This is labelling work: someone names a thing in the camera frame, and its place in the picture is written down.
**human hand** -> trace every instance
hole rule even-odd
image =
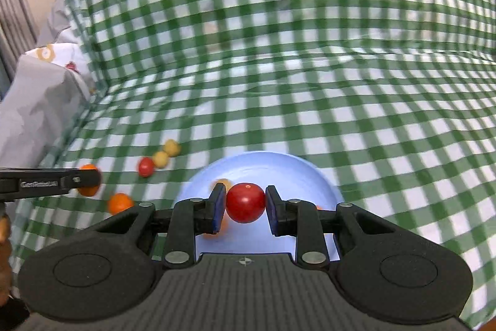
[[[0,307],[7,303],[12,285],[12,268],[8,263],[12,252],[10,235],[11,221],[4,216],[0,219]]]

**ribbed black surface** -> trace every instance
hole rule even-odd
[[[252,260],[247,265],[240,259]],[[168,271],[138,306],[112,319],[62,324],[32,315],[19,331],[462,331],[457,319],[407,326],[359,312],[320,271],[288,254],[205,254],[196,266]]]

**green checkered backdrop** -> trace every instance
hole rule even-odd
[[[462,319],[495,315],[495,0],[66,4],[98,90],[44,165],[95,163],[105,185],[21,202],[14,272],[107,217],[115,192],[169,207],[206,165],[272,150],[460,254],[474,277]],[[168,138],[182,155],[139,178],[140,157]]]

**yellow ball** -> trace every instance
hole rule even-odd
[[[173,139],[169,139],[164,145],[164,152],[167,153],[169,157],[179,156],[179,153],[181,153],[181,145]]]
[[[153,155],[152,160],[156,168],[164,168],[169,162],[169,156],[165,152],[157,152]]]

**black wristband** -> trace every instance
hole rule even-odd
[[[22,300],[9,297],[7,303],[0,307],[0,331],[16,329],[28,317],[29,310]]]

